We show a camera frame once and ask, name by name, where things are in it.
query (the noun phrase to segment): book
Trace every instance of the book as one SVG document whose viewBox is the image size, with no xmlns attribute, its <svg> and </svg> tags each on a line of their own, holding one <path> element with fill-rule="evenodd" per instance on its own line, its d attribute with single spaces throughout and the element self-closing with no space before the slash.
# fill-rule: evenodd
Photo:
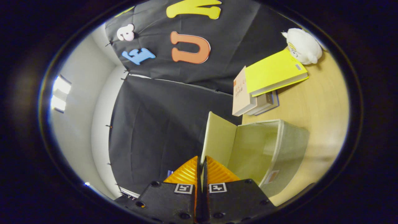
<svg viewBox="0 0 398 224">
<path fill-rule="evenodd" d="M 263 111 L 263 110 L 265 110 L 265 109 L 271 107 L 271 106 L 273 105 L 274 102 L 276 103 L 276 101 L 274 101 L 274 100 L 273 100 L 273 97 L 272 97 L 272 96 L 275 95 L 275 94 L 276 94 L 276 93 L 275 93 L 275 90 L 274 90 L 274 91 L 272 91 L 272 92 L 267 92 L 267 93 L 264 93 L 264 94 L 262 94 L 262 95 L 255 96 L 255 97 L 258 98 L 258 100 L 257 100 L 257 101 L 258 101 L 257 107 L 255 107 L 255 108 L 249 110 L 249 111 L 246 112 L 245 114 L 247 114 L 247 115 L 253 115 L 253 114 L 258 113 L 259 111 Z"/>
<path fill-rule="evenodd" d="M 276 90 L 272 91 L 272 101 L 273 101 L 272 105 L 270 105 L 269 107 L 266 107 L 266 108 L 264 108 L 264 109 L 262 109 L 262 110 L 260 110 L 260 111 L 258 111 L 256 113 L 254 113 L 253 115 L 256 115 L 256 116 L 260 115 L 262 113 L 265 113 L 265 112 L 267 112 L 269 110 L 272 110 L 275 107 L 279 106 L 279 97 L 278 97 L 278 93 L 277 93 Z"/>
<path fill-rule="evenodd" d="M 241 116 L 242 114 L 267 103 L 267 95 L 253 97 L 247 92 L 245 68 L 239 72 L 234 79 L 234 98 L 232 103 L 232 115 Z"/>
<path fill-rule="evenodd" d="M 251 96 L 259 96 L 308 79 L 307 70 L 284 49 L 245 68 L 246 88 Z"/>
</svg>

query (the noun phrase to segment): white wall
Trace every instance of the white wall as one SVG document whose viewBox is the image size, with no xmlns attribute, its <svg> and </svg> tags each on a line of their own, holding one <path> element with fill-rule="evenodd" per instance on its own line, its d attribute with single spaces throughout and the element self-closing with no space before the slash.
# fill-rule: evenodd
<svg viewBox="0 0 398 224">
<path fill-rule="evenodd" d="M 60 74 L 72 82 L 64 114 L 52 110 L 51 121 L 60 148 L 75 172 L 96 189 L 115 199 L 102 181 L 92 154 L 94 108 L 115 64 L 88 36 L 66 61 Z"/>
<path fill-rule="evenodd" d="M 112 60 L 115 65 L 122 65 L 122 62 L 116 56 L 115 51 L 113 50 L 112 46 L 109 44 L 108 37 L 106 36 L 105 33 L 105 23 L 99 26 L 97 29 L 95 29 L 91 35 L 93 36 L 95 43 L 99 46 L 101 51 L 106 56 L 108 56 L 108 58 Z"/>
<path fill-rule="evenodd" d="M 108 77 L 101 93 L 99 94 L 97 105 L 93 115 L 91 130 L 91 143 L 94 162 L 98 173 L 104 181 L 106 187 L 115 195 L 121 195 L 119 188 L 115 185 L 116 180 L 112 168 L 107 163 L 109 161 L 109 125 L 111 123 L 112 111 L 117 95 L 127 73 L 125 67 L 117 66 Z"/>
</svg>

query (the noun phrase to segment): screw hole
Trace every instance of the screw hole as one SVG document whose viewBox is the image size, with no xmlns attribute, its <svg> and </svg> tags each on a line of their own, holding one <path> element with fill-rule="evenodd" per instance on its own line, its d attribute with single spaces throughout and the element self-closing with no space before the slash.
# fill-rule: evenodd
<svg viewBox="0 0 398 224">
<path fill-rule="evenodd" d="M 247 221 L 249 219 L 251 219 L 251 217 L 246 217 L 246 218 L 242 219 L 242 222 Z"/>
<path fill-rule="evenodd" d="M 152 181 L 150 184 L 151 184 L 152 186 L 154 186 L 154 187 L 160 186 L 160 183 L 157 182 L 157 181 Z"/>
<path fill-rule="evenodd" d="M 268 204 L 268 200 L 262 200 L 262 201 L 260 201 L 260 205 L 266 205 L 266 204 Z"/>
<path fill-rule="evenodd" d="M 224 214 L 218 212 L 218 213 L 215 213 L 215 214 L 213 215 L 213 217 L 214 217 L 214 218 L 222 218 L 222 217 L 224 217 Z"/>
<path fill-rule="evenodd" d="M 135 203 L 135 205 L 137 205 L 138 207 L 141 207 L 141 208 L 145 208 L 145 204 L 142 203 L 142 202 L 140 202 L 140 201 L 137 201 L 137 202 Z"/>
<path fill-rule="evenodd" d="M 182 218 L 182 219 L 189 219 L 191 216 L 189 215 L 189 214 L 187 214 L 187 213 L 181 213 L 180 215 L 180 218 Z"/>
<path fill-rule="evenodd" d="M 158 218 L 152 218 L 152 220 L 155 220 L 155 221 L 157 221 L 157 222 L 163 223 L 163 221 L 160 220 L 160 219 L 158 219 Z"/>
</svg>

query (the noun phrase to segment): white plush toy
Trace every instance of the white plush toy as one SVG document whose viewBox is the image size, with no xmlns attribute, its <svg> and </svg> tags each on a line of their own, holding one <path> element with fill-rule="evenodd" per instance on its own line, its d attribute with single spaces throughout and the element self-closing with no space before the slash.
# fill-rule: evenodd
<svg viewBox="0 0 398 224">
<path fill-rule="evenodd" d="M 316 64 L 322 56 L 322 48 L 315 38 L 302 29 L 291 28 L 282 35 L 286 38 L 290 53 L 304 65 Z"/>
</svg>

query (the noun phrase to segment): black fabric backdrop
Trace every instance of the black fabric backdrop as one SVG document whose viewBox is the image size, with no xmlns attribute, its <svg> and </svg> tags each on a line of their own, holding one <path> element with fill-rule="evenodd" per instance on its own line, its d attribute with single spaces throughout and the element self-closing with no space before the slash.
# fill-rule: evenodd
<svg viewBox="0 0 398 224">
<path fill-rule="evenodd" d="M 109 135 L 116 182 L 141 194 L 200 156 L 209 111 L 239 125 L 232 96 L 164 80 L 127 76 L 117 96 Z"/>
<path fill-rule="evenodd" d="M 266 6 L 248 0 L 223 1 L 216 20 L 196 14 L 180 14 L 168 18 L 166 8 L 181 0 L 151 0 L 109 20 L 106 34 L 123 65 L 132 74 L 153 79 L 166 79 L 204 86 L 232 94 L 232 81 L 244 66 L 249 66 L 284 49 L 286 39 L 281 32 L 297 25 Z M 120 41 L 117 30 L 127 24 L 135 26 L 132 41 Z M 196 53 L 191 43 L 173 45 L 170 34 L 195 35 L 205 38 L 211 46 L 207 61 L 202 64 L 174 62 L 171 50 Z M 121 54 L 147 48 L 155 59 L 136 65 Z"/>
</svg>

